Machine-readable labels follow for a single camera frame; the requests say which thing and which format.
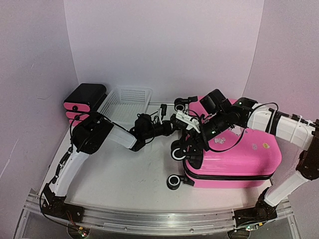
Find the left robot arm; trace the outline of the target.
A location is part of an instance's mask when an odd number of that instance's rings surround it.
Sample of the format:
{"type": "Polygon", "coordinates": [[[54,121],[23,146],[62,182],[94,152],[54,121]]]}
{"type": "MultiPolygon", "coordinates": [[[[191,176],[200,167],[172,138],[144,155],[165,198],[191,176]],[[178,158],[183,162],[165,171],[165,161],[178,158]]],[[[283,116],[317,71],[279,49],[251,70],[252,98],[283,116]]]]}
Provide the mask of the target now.
{"type": "Polygon", "coordinates": [[[91,112],[71,129],[70,146],[40,194],[39,207],[46,218],[52,216],[72,223],[81,222],[84,208],[67,204],[67,192],[83,163],[100,149],[106,139],[137,152],[155,137],[170,136],[177,130],[170,120],[154,123],[146,114],[141,114],[137,121],[131,130],[127,130],[101,113],[91,112]]]}

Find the pink hard-shell suitcase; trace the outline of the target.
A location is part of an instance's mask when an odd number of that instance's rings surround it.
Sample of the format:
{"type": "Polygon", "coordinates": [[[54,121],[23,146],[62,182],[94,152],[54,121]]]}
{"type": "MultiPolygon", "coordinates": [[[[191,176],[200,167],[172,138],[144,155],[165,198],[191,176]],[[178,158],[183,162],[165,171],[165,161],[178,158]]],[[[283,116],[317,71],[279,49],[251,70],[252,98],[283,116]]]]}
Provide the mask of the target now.
{"type": "MultiPolygon", "coordinates": [[[[187,109],[176,108],[187,115],[208,116],[200,103],[187,109]]],[[[234,126],[209,141],[218,152],[187,152],[184,149],[188,131],[181,128],[181,138],[171,144],[171,157],[181,161],[183,174],[167,178],[167,187],[176,190],[181,184],[197,188],[249,188],[258,187],[270,179],[282,161],[275,137],[265,131],[248,126],[252,113],[259,110],[255,100],[247,99],[247,126],[234,126]]]]}

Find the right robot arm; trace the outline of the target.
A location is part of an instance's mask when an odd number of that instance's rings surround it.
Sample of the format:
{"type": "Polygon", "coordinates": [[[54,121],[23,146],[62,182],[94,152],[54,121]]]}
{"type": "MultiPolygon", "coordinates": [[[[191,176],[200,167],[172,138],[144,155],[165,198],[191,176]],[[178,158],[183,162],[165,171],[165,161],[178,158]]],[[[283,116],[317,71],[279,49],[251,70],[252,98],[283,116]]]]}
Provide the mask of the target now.
{"type": "Polygon", "coordinates": [[[234,211],[238,228],[277,217],[278,204],[303,184],[319,177],[319,123],[281,112],[276,103],[241,97],[227,99],[219,90],[187,100],[177,110],[183,130],[171,155],[183,162],[185,182],[196,187],[244,188],[268,180],[282,160],[278,139],[301,150],[286,177],[267,187],[253,207],[234,211]]]}

